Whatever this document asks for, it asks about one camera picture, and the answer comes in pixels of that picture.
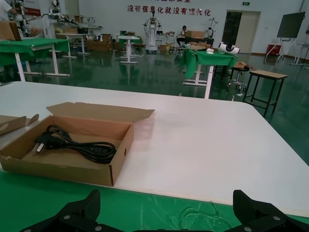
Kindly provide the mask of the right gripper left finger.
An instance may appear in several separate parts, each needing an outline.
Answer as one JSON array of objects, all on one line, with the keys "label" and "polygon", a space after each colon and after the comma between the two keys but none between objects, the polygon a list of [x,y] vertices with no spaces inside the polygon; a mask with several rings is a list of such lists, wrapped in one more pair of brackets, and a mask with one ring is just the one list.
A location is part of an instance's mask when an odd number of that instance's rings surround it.
[{"label": "right gripper left finger", "polygon": [[23,232],[118,232],[111,226],[100,224],[100,191],[94,189],[83,200],[67,203],[54,216],[30,225]]}]

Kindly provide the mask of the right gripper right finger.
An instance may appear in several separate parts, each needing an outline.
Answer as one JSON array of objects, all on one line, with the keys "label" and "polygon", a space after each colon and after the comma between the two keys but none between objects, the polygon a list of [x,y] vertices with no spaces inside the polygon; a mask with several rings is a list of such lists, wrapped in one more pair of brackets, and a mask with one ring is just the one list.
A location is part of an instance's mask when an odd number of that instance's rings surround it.
[{"label": "right gripper right finger", "polygon": [[307,232],[309,225],[293,219],[274,205],[251,199],[242,190],[233,192],[233,211],[241,223],[230,232]]}]

